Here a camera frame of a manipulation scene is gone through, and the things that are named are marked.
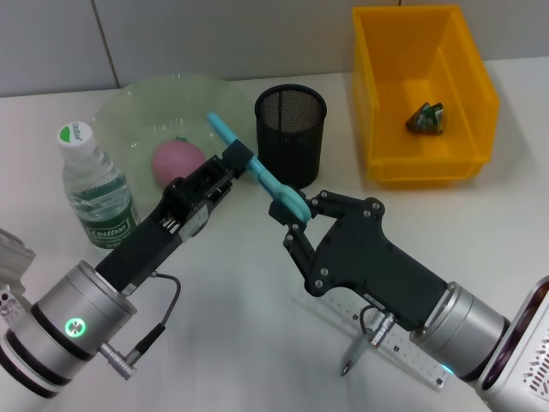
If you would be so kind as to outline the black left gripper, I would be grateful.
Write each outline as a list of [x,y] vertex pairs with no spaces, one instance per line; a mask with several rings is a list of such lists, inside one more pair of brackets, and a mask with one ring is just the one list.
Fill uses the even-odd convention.
[[128,238],[105,257],[96,271],[118,292],[129,294],[187,239],[207,224],[212,203],[231,190],[253,153],[240,141],[212,156],[187,178],[174,179],[159,204]]

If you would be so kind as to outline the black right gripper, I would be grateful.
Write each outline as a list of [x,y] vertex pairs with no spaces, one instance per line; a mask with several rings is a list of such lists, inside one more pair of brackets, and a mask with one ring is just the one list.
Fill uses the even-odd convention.
[[447,282],[388,240],[382,228],[384,205],[327,190],[307,198],[311,217],[335,219],[316,251],[306,225],[286,206],[272,201],[268,214],[287,226],[283,246],[305,281],[320,297],[332,288],[348,288],[396,317],[407,331],[424,326],[447,289]]

